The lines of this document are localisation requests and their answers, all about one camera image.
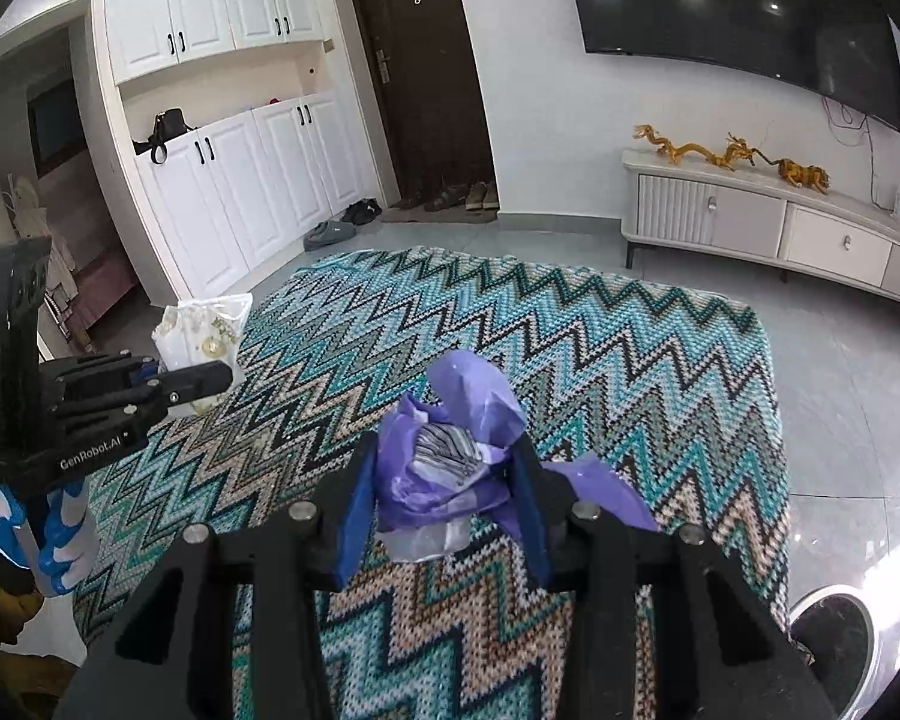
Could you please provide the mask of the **left hand blue white glove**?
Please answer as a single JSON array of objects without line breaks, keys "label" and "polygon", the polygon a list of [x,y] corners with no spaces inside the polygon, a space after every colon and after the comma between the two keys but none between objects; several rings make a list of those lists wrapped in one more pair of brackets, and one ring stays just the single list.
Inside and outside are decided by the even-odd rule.
[{"label": "left hand blue white glove", "polygon": [[73,479],[43,496],[45,509],[27,507],[0,486],[0,556],[29,569],[52,596],[71,593],[94,567],[98,534],[89,509],[89,483]]}]

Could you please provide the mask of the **yellow sleeve forearm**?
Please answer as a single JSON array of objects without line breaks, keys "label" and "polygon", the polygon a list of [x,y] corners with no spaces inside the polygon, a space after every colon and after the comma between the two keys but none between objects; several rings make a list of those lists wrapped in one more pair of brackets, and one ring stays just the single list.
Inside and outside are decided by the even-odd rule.
[{"label": "yellow sleeve forearm", "polygon": [[77,673],[56,655],[20,655],[2,650],[16,645],[23,626],[37,616],[43,595],[30,587],[14,595],[0,585],[0,718],[53,718]]}]

